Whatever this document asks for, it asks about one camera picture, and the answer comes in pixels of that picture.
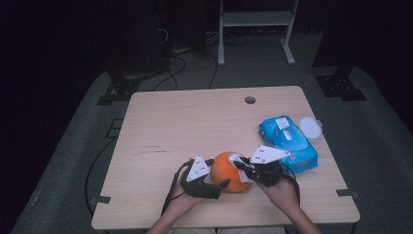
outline orange fruit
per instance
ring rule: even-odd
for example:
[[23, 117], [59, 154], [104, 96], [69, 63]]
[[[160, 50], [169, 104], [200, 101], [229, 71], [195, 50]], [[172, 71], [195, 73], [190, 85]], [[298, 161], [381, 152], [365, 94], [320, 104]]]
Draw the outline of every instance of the orange fruit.
[[210, 167], [210, 180], [215, 184], [219, 184], [230, 178], [231, 181], [224, 191], [245, 192], [251, 187], [251, 184], [248, 182], [241, 182], [238, 169], [229, 159], [232, 153], [233, 152], [230, 151], [223, 152], [215, 157], [213, 164]]

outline table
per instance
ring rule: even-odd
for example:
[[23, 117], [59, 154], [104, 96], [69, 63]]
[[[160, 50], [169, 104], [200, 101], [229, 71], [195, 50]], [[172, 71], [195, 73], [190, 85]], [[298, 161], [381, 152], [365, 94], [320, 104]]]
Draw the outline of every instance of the table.
[[289, 65], [295, 65], [295, 59], [289, 49], [289, 39], [294, 25], [299, 0], [294, 0], [291, 11], [278, 12], [224, 12], [223, 1], [219, 6], [218, 29], [218, 65], [225, 65], [224, 27], [226, 26], [277, 26], [286, 25], [285, 38], [281, 39], [282, 49]]
[[[224, 151], [250, 157], [262, 143], [258, 125], [287, 114], [298, 123], [314, 116], [299, 87], [136, 93], [120, 132], [92, 225], [95, 229], [149, 228], [161, 215], [173, 174], [189, 158]], [[312, 139], [319, 167], [297, 175], [301, 207], [315, 223], [355, 223], [359, 213], [324, 136]], [[246, 193], [206, 200], [174, 227], [291, 224], [252, 184]]]

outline blue plastic package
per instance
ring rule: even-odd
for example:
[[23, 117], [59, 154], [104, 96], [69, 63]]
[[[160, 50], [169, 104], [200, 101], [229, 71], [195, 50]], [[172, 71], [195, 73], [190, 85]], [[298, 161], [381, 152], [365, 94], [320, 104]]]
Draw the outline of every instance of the blue plastic package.
[[288, 116], [264, 120], [259, 125], [259, 134], [268, 146], [291, 152], [290, 156], [281, 159], [281, 163], [295, 174], [319, 165], [318, 153]]

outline hole in table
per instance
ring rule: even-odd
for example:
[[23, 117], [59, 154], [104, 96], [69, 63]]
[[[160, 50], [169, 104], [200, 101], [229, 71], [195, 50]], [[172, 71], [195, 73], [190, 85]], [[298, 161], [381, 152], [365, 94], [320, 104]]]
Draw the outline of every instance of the hole in table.
[[248, 104], [254, 104], [256, 102], [255, 97], [246, 97], [244, 100]]

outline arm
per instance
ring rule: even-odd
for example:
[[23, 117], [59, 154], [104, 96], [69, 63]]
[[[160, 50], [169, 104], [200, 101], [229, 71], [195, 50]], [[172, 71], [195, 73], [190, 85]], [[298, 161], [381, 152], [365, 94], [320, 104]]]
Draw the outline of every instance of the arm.
[[168, 233], [173, 224], [182, 216], [189, 213], [192, 208], [198, 203], [202, 202], [204, 198], [194, 198], [184, 193], [180, 185], [180, 181], [172, 194], [172, 199], [162, 214], [162, 216], [155, 222], [155, 224], [146, 232], [147, 234], [163, 234]]
[[260, 183], [257, 185], [270, 198], [270, 201], [279, 208], [297, 228], [301, 234], [320, 234], [321, 231], [304, 213], [298, 204], [294, 187], [286, 179], [282, 179], [278, 184], [266, 187]]

